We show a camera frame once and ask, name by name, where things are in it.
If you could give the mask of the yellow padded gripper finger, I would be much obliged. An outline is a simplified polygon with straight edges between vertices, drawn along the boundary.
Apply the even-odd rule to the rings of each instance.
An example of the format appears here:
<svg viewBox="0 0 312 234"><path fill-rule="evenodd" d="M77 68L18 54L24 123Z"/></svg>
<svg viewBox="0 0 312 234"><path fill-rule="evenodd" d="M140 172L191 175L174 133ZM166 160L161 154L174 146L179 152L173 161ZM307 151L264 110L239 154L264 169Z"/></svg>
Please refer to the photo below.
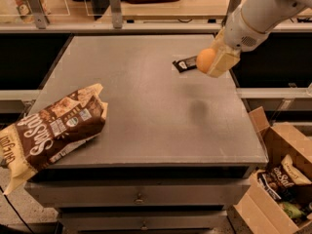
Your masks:
<svg viewBox="0 0 312 234"><path fill-rule="evenodd" d="M216 37L214 38L212 44L211 44L211 48L215 51L222 51L225 47L225 43L224 43L224 29L222 28L219 33L216 35Z"/></svg>
<svg viewBox="0 0 312 234"><path fill-rule="evenodd" d="M235 66L240 60L240 51L228 46L219 47L208 75L217 78Z"/></svg>

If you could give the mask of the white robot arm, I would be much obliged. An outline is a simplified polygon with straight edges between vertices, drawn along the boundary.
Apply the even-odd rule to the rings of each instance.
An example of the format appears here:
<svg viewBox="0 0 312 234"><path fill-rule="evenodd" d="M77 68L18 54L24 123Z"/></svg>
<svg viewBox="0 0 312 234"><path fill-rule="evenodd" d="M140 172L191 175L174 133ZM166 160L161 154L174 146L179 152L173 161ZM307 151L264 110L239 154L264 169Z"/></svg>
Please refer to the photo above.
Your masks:
<svg viewBox="0 0 312 234"><path fill-rule="evenodd" d="M273 28L303 10L312 0L246 0L227 18L225 26L212 43L216 56L206 73L219 77L264 42Z"/></svg>

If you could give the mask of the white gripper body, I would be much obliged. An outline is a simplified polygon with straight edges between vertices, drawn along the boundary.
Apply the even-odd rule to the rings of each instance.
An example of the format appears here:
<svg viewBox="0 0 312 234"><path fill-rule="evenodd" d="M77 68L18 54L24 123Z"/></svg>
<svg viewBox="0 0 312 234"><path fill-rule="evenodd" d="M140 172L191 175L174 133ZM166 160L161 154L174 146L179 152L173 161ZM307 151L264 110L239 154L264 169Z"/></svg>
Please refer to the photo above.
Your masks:
<svg viewBox="0 0 312 234"><path fill-rule="evenodd" d="M267 33L259 33L249 27L242 16L242 6L238 6L227 17L224 27L224 43L234 50L250 52L268 38Z"/></svg>

